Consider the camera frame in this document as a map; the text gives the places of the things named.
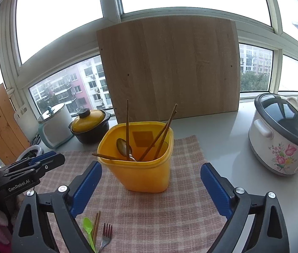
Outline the white teal canister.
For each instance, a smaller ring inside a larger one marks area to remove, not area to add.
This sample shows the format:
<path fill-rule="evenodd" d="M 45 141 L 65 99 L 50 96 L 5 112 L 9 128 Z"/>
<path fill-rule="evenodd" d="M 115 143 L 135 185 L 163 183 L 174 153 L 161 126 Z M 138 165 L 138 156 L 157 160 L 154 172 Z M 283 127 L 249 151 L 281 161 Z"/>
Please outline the white teal canister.
<path fill-rule="evenodd" d="M 56 149 L 73 137 L 69 125 L 72 117 L 65 103 L 48 106 L 38 118 L 38 131 L 42 142 L 50 149 Z"/>

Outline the yellow plastic utensil container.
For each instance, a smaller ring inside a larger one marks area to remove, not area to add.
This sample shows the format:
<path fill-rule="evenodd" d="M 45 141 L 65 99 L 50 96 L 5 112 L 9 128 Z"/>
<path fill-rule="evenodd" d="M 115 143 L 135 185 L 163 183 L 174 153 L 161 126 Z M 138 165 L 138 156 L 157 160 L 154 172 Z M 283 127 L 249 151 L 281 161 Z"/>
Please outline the yellow plastic utensil container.
<path fill-rule="evenodd" d="M 136 161 L 126 161 L 116 147 L 116 140 L 126 139 L 126 124 L 120 123 L 110 128 L 98 145 L 98 153 L 112 156 L 114 159 L 98 158 L 120 181 L 124 188 L 135 192 L 160 193 L 170 183 L 170 159 L 174 149 L 174 132 L 166 133 L 158 155 L 159 138 L 143 160 L 139 160 L 165 124 L 157 121 L 131 122 L 129 124 L 129 141 L 132 155 Z"/>

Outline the large wooden board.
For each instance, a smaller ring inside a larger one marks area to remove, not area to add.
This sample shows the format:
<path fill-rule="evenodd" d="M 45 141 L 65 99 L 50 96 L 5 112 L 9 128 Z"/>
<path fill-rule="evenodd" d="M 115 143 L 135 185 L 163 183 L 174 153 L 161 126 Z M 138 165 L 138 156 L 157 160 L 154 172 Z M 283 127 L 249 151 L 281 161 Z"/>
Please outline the large wooden board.
<path fill-rule="evenodd" d="M 234 21 L 162 16 L 97 32 L 116 119 L 165 121 L 238 110 L 239 44 Z"/>

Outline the metal fork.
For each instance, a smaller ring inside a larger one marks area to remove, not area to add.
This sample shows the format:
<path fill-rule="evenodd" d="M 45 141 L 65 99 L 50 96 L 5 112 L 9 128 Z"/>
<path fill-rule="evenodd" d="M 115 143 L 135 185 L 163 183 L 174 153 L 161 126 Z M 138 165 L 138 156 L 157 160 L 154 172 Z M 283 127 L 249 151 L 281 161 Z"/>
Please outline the metal fork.
<path fill-rule="evenodd" d="M 112 225 L 104 223 L 101 246 L 98 250 L 98 253 L 102 253 L 103 249 L 110 243 L 112 239 Z"/>

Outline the yellow lid black pot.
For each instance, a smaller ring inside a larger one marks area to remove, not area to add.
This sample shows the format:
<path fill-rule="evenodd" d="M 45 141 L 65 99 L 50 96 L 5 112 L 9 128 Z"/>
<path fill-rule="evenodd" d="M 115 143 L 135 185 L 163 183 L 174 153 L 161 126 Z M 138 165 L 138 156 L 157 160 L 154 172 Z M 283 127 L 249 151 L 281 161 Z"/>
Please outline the yellow lid black pot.
<path fill-rule="evenodd" d="M 110 128 L 110 117 L 111 114 L 104 110 L 81 109 L 68 128 L 80 143 L 98 143 Z"/>

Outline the chopstick in container right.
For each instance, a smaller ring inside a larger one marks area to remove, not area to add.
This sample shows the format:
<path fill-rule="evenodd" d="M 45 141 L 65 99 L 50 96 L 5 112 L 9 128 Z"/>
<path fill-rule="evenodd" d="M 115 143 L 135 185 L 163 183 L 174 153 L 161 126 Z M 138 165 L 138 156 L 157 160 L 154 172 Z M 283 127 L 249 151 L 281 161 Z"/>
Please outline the chopstick in container right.
<path fill-rule="evenodd" d="M 144 151 L 144 153 L 142 154 L 142 156 L 139 158 L 139 161 L 142 161 L 145 156 L 148 154 L 148 152 L 151 150 L 151 148 L 155 145 L 155 143 L 157 142 L 157 140 L 160 138 L 160 136 L 169 129 L 170 123 L 173 119 L 173 117 L 176 114 L 176 110 L 174 110 L 168 120 L 168 122 L 164 125 L 164 127 L 160 130 L 160 132 L 158 133 L 158 135 L 154 138 L 154 140 L 152 141 L 152 143 L 148 146 L 148 148 Z"/>

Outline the white plastic cutting board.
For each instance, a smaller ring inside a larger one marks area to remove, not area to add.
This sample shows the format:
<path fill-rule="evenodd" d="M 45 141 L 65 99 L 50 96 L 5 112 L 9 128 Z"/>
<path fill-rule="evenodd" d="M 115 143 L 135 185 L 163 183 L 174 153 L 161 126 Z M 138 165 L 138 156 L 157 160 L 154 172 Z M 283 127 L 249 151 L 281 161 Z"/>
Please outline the white plastic cutting board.
<path fill-rule="evenodd" d="M 23 105 L 17 109 L 13 118 L 31 143 L 38 134 L 38 121 L 32 110 L 27 105 Z"/>

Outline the metal spoon in container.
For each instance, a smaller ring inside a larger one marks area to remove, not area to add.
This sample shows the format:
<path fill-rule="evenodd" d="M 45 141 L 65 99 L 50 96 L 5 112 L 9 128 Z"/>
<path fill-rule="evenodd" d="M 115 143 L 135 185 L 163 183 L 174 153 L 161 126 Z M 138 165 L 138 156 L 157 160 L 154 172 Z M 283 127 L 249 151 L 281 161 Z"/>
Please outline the metal spoon in container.
<path fill-rule="evenodd" d="M 118 138 L 116 140 L 116 147 L 122 156 L 136 162 L 136 159 L 132 156 L 132 148 L 130 147 L 130 145 L 127 143 L 126 140 L 122 138 Z"/>

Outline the green plastic spoon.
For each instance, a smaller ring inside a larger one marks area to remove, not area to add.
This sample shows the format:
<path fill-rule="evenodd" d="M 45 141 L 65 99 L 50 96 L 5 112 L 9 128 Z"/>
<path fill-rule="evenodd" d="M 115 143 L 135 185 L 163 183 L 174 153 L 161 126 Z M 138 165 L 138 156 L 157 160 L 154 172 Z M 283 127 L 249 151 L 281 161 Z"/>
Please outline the green plastic spoon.
<path fill-rule="evenodd" d="M 88 236 L 88 239 L 89 239 L 89 244 L 90 244 L 93 252 L 96 253 L 93 238 L 91 236 L 92 231 L 93 231 L 93 223 L 92 223 L 92 221 L 89 220 L 88 217 L 84 217 L 84 219 L 83 219 L 83 228 L 87 233 L 87 236 Z"/>

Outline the pink plaid cloth mat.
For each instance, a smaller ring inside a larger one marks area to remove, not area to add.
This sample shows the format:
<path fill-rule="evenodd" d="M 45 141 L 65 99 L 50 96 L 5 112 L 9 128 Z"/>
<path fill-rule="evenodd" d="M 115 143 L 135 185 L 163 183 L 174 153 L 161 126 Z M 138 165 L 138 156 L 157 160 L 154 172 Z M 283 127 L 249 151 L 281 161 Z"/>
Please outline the pink plaid cloth mat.
<path fill-rule="evenodd" d="M 204 162 L 196 136 L 177 139 L 170 184 L 158 194 L 128 191 L 104 167 L 77 224 L 82 227 L 84 218 L 111 224 L 105 252 L 206 252 L 227 220 L 200 179 Z"/>

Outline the chopstick in container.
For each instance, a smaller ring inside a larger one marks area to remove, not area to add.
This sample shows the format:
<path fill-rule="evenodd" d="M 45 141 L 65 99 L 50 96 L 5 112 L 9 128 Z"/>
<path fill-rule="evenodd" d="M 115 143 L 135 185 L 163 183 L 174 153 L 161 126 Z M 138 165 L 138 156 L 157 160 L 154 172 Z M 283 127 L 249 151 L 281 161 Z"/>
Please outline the chopstick in container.
<path fill-rule="evenodd" d="M 176 110 L 174 110 L 168 120 L 168 122 L 164 125 L 164 127 L 160 130 L 160 132 L 158 133 L 158 135 L 154 138 L 154 140 L 152 141 L 152 143 L 148 146 L 148 148 L 144 151 L 144 153 L 142 154 L 142 156 L 139 158 L 139 161 L 142 161 L 145 156 L 148 154 L 148 152 L 151 150 L 151 148 L 155 145 L 155 143 L 157 142 L 157 140 L 160 138 L 160 136 L 169 129 L 170 123 L 173 119 L 173 117 L 176 114 Z"/>
<path fill-rule="evenodd" d="M 103 159 L 109 159 L 109 160 L 124 160 L 124 159 L 120 159 L 114 156 L 110 156 L 110 155 L 105 155 L 105 154 L 100 154 L 100 153 L 92 153 L 93 156 L 99 157 L 99 158 L 103 158 Z"/>

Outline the chopstick in container left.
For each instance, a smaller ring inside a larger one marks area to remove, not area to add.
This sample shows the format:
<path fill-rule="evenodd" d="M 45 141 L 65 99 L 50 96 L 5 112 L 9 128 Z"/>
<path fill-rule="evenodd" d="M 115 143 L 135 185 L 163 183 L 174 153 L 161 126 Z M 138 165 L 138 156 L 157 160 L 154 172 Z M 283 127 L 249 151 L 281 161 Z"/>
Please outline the chopstick in container left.
<path fill-rule="evenodd" d="M 124 160 L 124 159 L 120 159 L 114 156 L 110 156 L 110 155 L 105 155 L 105 154 L 100 154 L 100 153 L 92 153 L 93 156 L 99 157 L 99 158 L 103 158 L 103 159 L 109 159 L 109 160 Z"/>

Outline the white floral slow cooker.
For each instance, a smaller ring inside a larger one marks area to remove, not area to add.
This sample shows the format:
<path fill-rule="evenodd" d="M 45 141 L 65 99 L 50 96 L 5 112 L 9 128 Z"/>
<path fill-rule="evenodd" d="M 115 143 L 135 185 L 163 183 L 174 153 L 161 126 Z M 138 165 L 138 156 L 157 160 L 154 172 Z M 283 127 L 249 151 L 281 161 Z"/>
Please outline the white floral slow cooker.
<path fill-rule="evenodd" d="M 298 98 L 263 93 L 254 105 L 248 131 L 252 152 L 275 174 L 298 173 Z"/>

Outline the orange pine wood panel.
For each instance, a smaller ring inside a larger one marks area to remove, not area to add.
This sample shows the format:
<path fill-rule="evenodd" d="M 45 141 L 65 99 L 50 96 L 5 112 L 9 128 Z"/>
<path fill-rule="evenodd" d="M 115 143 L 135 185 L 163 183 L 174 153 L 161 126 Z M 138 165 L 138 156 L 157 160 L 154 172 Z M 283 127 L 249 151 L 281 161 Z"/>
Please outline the orange pine wood panel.
<path fill-rule="evenodd" d="M 30 142 L 23 134 L 13 115 L 15 110 L 3 84 L 0 84 L 0 160 L 9 165 L 28 147 Z"/>

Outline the brown wooden chopstick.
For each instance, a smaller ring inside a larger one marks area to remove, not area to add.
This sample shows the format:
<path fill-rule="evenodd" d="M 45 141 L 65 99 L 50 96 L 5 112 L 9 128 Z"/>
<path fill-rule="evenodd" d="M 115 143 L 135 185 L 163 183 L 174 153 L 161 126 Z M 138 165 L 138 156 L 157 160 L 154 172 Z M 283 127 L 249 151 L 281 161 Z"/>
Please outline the brown wooden chopstick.
<path fill-rule="evenodd" d="M 95 216 L 94 228 L 93 228 L 93 234 L 92 234 L 92 239 L 93 239 L 94 244 L 96 244 L 96 240 L 97 240 L 97 233 L 98 233 L 98 228 L 99 228 L 100 216 L 101 216 L 101 211 L 98 211 L 96 216 Z"/>
<path fill-rule="evenodd" d="M 126 159 L 130 160 L 130 143 L 129 143 L 129 100 L 126 101 Z"/>
<path fill-rule="evenodd" d="M 153 160 L 155 160 L 158 157 L 158 155 L 159 155 L 159 152 L 160 152 L 160 150 L 162 148 L 162 145 L 164 143 L 164 140 L 165 140 L 165 137 L 167 135 L 167 132 L 168 132 L 168 130 L 170 128 L 171 121 L 172 121 L 174 115 L 176 114 L 177 105 L 178 105 L 177 103 L 174 105 L 174 108 L 172 110 L 172 113 L 170 115 L 170 118 L 168 119 L 168 122 L 164 125 L 163 129 L 160 131 L 160 133 L 158 134 L 158 136 L 155 139 L 155 140 L 160 139 L 160 141 L 158 143 L 158 147 L 156 149 L 156 152 L 155 152 L 155 155 L 153 157 Z"/>

